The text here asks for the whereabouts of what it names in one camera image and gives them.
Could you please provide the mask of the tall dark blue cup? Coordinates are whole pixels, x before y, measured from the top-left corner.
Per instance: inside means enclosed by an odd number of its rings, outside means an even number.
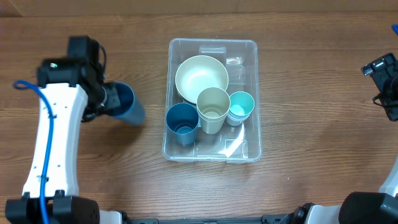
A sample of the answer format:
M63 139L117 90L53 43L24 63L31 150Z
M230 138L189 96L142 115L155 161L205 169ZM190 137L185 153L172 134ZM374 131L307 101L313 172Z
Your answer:
M197 109L188 103L177 103L167 112L165 122L173 139L181 146L192 145L198 132Z

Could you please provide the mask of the cream bowl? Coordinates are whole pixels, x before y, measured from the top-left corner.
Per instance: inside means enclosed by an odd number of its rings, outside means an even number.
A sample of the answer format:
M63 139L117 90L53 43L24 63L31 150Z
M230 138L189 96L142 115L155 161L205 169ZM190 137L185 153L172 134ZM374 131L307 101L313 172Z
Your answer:
M217 59L207 55L197 55L186 59L177 69L175 86L187 101L197 103L199 94L209 87L224 90L229 84L226 67Z

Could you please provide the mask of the tall beige cup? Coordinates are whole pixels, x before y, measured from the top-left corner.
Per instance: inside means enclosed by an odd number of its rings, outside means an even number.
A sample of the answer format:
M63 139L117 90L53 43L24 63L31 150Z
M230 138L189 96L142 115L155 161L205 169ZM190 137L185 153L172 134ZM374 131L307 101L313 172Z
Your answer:
M218 131L220 131L225 121L225 118L210 120L208 118L202 117L201 115L199 115L199 118L200 118L201 128L207 134L216 134Z
M207 121L220 121L228 114L231 101L228 93L218 87L203 90L197 98L199 115Z

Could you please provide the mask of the light blue small cup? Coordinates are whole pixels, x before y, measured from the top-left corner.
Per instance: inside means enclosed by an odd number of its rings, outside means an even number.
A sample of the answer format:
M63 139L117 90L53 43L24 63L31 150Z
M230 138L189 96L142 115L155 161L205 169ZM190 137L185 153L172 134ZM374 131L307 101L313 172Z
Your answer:
M249 116L250 116L250 114L249 114L249 115L246 115L246 116L240 116L240 115L234 114L231 110L228 111L228 118L231 119L231 120L233 120L233 121L240 121L240 122L242 122L242 121L245 121L246 119L248 119Z

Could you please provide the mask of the mint green small cup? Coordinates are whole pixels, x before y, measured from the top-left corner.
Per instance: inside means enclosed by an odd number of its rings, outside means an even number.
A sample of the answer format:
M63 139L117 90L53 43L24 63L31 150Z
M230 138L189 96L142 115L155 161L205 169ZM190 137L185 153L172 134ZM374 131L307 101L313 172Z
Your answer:
M255 107L254 98L245 91L236 91L229 98L231 102L229 112L234 116L248 116Z

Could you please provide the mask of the dark blue bowl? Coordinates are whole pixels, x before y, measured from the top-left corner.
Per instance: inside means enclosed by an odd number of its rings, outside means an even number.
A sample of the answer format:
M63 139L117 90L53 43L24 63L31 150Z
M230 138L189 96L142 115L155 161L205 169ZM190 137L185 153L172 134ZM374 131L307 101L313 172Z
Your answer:
M179 97L181 97L183 103L188 103L188 104L190 104L190 105L192 105L194 107L197 106L195 103L187 101L182 95L180 95L180 94L178 94L178 95L179 95Z

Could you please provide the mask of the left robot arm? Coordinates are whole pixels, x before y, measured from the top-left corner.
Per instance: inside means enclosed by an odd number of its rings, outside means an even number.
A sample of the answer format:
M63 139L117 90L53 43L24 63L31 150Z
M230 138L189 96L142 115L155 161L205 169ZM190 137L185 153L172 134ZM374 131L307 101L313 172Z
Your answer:
M88 36L70 37L67 55L45 59L35 84L17 80L17 90L39 96L34 157L20 199L6 202L10 223L127 223L122 212L105 211L79 196L76 160L81 122L93 119L117 92L104 83L105 50Z

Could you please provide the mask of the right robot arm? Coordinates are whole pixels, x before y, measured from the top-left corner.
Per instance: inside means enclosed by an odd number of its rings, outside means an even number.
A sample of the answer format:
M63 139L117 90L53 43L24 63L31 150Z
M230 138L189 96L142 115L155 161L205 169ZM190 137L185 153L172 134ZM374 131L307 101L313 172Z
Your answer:
M379 93L375 105L384 108L391 121L397 121L397 59L388 53L361 68L370 76ZM321 206L306 203L286 215L281 223L391 223L397 224L397 163L375 192L353 192L341 205Z

